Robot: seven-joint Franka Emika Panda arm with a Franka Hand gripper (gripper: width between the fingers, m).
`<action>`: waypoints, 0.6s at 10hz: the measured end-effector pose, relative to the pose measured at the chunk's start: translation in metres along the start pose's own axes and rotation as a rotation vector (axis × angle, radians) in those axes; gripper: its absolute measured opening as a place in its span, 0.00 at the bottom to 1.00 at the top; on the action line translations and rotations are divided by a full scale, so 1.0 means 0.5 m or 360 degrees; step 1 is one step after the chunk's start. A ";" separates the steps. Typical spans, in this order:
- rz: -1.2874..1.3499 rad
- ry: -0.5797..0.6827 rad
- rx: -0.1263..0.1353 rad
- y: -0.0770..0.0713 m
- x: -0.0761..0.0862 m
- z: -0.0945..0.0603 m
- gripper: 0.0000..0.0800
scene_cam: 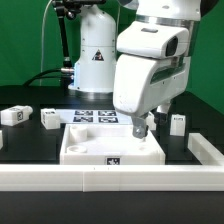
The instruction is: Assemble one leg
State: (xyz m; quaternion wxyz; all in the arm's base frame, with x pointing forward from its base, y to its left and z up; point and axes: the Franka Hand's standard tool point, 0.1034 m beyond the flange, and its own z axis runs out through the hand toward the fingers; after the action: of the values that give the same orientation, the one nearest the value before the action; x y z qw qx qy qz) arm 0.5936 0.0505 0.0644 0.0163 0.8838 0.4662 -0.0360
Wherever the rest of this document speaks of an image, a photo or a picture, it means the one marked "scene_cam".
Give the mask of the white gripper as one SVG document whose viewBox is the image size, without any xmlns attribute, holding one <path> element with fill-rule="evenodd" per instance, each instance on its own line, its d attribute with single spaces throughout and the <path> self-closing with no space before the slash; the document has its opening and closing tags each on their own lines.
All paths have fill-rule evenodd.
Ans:
<svg viewBox="0 0 224 224">
<path fill-rule="evenodd" d="M 142 115 L 157 106 L 154 122 L 167 122 L 171 103 L 165 102 L 181 94 L 187 85 L 188 45 L 189 31 L 185 28 L 137 21 L 118 36 L 121 55 L 116 64 L 113 104 L 117 111 L 135 116 L 134 137 L 147 136 L 148 125 Z"/>
</svg>

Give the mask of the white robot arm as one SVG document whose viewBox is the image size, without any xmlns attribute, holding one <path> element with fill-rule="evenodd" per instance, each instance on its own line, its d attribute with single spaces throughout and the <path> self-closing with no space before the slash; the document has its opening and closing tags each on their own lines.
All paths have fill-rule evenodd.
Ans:
<svg viewBox="0 0 224 224">
<path fill-rule="evenodd" d="M 96 4 L 81 8 L 81 52 L 71 88 L 86 97 L 111 93 L 117 112 L 147 135 L 146 117 L 167 114 L 187 85 L 201 0 L 117 0 L 136 18 L 123 32 Z"/>
</svg>

